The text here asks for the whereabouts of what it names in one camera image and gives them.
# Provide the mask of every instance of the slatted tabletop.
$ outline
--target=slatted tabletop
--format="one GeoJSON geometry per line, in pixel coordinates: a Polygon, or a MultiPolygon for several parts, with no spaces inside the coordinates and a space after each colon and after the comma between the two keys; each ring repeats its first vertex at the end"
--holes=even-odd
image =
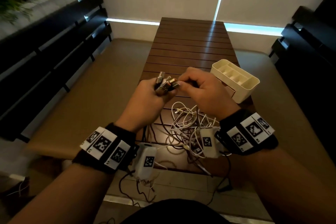
{"type": "MultiPolygon", "coordinates": [[[[239,66],[223,22],[162,18],[140,80],[157,77],[161,71],[167,76],[178,78],[190,66],[210,72],[212,64],[221,59],[227,59],[239,66]]],[[[196,105],[188,95],[179,92],[161,112],[163,123],[167,127],[173,121],[171,107],[175,102],[182,102],[189,108],[196,105]]],[[[251,98],[246,99],[241,106],[254,110],[251,98]]],[[[167,135],[162,133],[164,129],[159,119],[155,121],[153,129],[159,143],[169,143],[167,135]]],[[[159,149],[156,161],[162,165],[178,171],[204,173],[195,163],[187,161],[185,150],[157,144],[155,146],[159,149]]],[[[215,176],[224,176],[228,169],[225,157],[207,158],[200,162],[215,176]]]]}

